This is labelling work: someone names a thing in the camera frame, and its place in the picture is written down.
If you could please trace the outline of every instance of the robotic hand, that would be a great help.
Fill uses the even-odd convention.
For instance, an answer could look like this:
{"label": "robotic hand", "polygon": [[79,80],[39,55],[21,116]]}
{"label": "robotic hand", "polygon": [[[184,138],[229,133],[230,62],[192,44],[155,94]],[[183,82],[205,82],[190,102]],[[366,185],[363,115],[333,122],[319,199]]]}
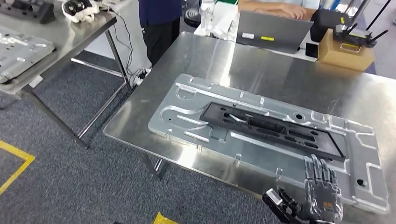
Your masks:
{"label": "robotic hand", "polygon": [[311,224],[336,224],[342,220],[342,196],[336,174],[323,159],[311,156],[312,161],[304,157],[306,202],[295,202],[282,188],[278,193],[270,189],[262,197],[283,223],[302,224],[300,220],[308,220]]}
{"label": "robotic hand", "polygon": [[62,11],[66,18],[74,23],[93,22],[94,15],[100,11],[100,4],[99,0],[68,0],[62,3]]}

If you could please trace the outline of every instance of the antenna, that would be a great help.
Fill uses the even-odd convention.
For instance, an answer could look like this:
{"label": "antenna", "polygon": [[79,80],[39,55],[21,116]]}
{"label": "antenna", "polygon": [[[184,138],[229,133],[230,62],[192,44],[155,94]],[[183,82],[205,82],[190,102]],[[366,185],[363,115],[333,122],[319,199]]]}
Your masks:
{"label": "antenna", "polygon": [[344,36],[349,35],[349,34],[351,33],[351,31],[352,31],[353,29],[355,29],[355,27],[356,27],[357,25],[358,25],[358,24],[355,23],[347,32],[344,33]]}
{"label": "antenna", "polygon": [[382,12],[385,10],[386,6],[388,6],[388,4],[390,3],[390,0],[387,0],[385,5],[382,7],[382,9],[380,10],[380,12],[375,16],[375,18],[373,19],[373,21],[371,21],[370,25],[366,28],[366,30],[370,29],[370,27],[374,24],[374,22],[378,19],[378,17],[382,14]]}
{"label": "antenna", "polygon": [[384,30],[382,33],[378,34],[376,37],[374,37],[373,39],[371,39],[370,41],[368,41],[368,44],[374,42],[376,39],[382,37],[382,35],[384,35],[385,33],[387,33],[388,30]]}

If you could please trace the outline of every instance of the laptop lid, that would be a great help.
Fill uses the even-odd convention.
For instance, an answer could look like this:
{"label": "laptop lid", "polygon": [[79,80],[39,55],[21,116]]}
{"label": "laptop lid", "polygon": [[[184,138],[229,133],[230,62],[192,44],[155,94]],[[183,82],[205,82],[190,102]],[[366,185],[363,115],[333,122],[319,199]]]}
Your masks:
{"label": "laptop lid", "polygon": [[241,11],[237,43],[294,54],[312,21]]}

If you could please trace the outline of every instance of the black box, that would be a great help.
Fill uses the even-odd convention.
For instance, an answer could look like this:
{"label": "black box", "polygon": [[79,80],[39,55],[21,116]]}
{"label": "black box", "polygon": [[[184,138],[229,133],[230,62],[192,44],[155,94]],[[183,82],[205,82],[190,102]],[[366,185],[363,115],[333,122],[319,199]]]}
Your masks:
{"label": "black box", "polygon": [[325,36],[327,29],[335,28],[339,24],[351,26],[351,19],[346,13],[319,9],[313,14],[311,21],[314,21],[311,27],[311,40],[320,42]]}

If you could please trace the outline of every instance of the white label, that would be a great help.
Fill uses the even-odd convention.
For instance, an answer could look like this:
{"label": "white label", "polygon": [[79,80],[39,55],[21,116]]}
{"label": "white label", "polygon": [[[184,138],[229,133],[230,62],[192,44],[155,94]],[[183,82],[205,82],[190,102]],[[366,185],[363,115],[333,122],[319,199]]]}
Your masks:
{"label": "white label", "polygon": [[254,39],[255,35],[254,34],[250,34],[250,33],[242,33],[242,37],[243,38]]}
{"label": "white label", "polygon": [[41,76],[36,76],[36,78],[34,78],[34,79],[29,83],[29,85],[30,85],[32,88],[35,88],[41,81],[42,81],[42,77],[41,77]]}

